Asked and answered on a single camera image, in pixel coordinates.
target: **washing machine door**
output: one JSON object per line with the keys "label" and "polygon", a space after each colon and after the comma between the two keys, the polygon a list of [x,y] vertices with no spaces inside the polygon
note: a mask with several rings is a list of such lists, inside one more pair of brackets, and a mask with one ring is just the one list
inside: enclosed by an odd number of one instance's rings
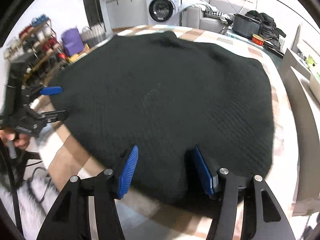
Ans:
{"label": "washing machine door", "polygon": [[153,0],[149,5],[149,14],[156,22],[165,22],[173,13],[173,5],[170,0]]}

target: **finger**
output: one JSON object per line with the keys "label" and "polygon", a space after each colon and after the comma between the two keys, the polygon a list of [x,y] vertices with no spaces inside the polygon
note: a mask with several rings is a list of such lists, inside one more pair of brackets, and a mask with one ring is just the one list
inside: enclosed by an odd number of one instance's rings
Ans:
{"label": "finger", "polygon": [[16,137],[16,134],[13,132],[7,132],[6,136],[5,136],[9,141],[14,140],[14,138]]}
{"label": "finger", "polygon": [[25,144],[20,145],[19,149],[24,150],[24,149],[28,148],[28,146],[29,146],[29,142],[26,142]]}
{"label": "finger", "polygon": [[27,134],[24,134],[24,133],[20,133],[20,134],[19,134],[19,138],[26,140],[26,139],[30,139],[30,136],[27,135]]}
{"label": "finger", "polygon": [[19,147],[19,146],[25,144],[26,142],[27,142],[26,140],[19,139],[19,140],[16,140],[16,141],[14,142],[14,146],[15,146],[15,147]]}

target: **purple bag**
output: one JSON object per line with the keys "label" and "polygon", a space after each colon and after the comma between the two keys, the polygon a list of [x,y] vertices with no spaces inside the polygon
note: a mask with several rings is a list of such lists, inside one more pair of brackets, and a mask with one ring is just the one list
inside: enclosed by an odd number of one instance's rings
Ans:
{"label": "purple bag", "polygon": [[77,28],[66,30],[61,35],[62,44],[66,54],[71,57],[73,54],[83,51],[84,45]]}

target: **red container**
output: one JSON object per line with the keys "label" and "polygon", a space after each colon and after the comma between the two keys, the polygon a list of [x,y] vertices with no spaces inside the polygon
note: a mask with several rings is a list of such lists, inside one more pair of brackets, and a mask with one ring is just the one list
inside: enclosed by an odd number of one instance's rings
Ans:
{"label": "red container", "polygon": [[264,43],[264,39],[256,34],[253,34],[252,35],[252,42],[259,45],[259,46],[262,46]]}

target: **washing machine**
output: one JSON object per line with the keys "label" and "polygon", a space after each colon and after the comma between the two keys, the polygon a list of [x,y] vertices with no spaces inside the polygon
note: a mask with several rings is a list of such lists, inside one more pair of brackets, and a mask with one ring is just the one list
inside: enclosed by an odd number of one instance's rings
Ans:
{"label": "washing machine", "polygon": [[180,5],[181,0],[147,0],[148,24],[180,26]]}

